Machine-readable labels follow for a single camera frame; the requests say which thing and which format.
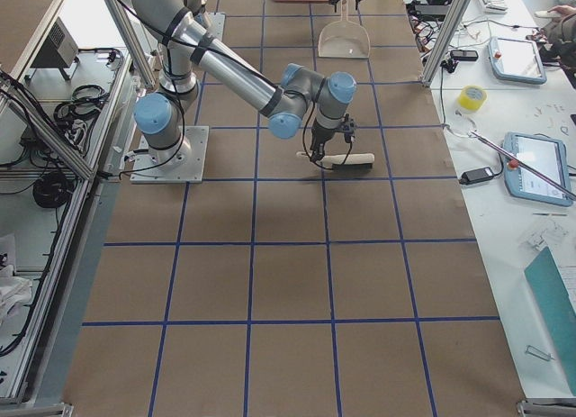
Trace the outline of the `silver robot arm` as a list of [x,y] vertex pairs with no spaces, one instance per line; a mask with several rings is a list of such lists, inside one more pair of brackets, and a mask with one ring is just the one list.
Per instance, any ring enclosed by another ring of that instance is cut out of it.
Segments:
[[165,48],[184,63],[196,66],[227,86],[268,119],[268,129],[280,139],[293,137],[311,105],[316,116],[311,127],[310,162],[321,161],[325,144],[337,132],[354,142],[354,122],[347,107],[356,92],[355,79],[346,72],[325,77],[298,64],[289,64],[279,85],[267,80],[244,59],[196,20],[202,0],[130,0],[139,20]]

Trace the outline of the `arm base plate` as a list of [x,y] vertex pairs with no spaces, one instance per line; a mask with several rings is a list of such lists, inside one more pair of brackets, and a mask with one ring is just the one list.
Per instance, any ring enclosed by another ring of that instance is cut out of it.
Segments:
[[207,39],[201,38],[199,44],[205,48],[220,49],[221,46],[216,45],[216,42],[221,42],[223,36],[225,14],[204,12],[197,14],[194,19],[206,30],[206,33],[213,38],[211,43],[208,43]]
[[139,148],[147,152],[135,158],[136,171],[130,174],[130,181],[133,184],[201,183],[209,129],[208,126],[186,125],[184,143],[167,163],[165,161],[176,151],[178,144],[171,150],[150,150],[145,137],[141,135]]

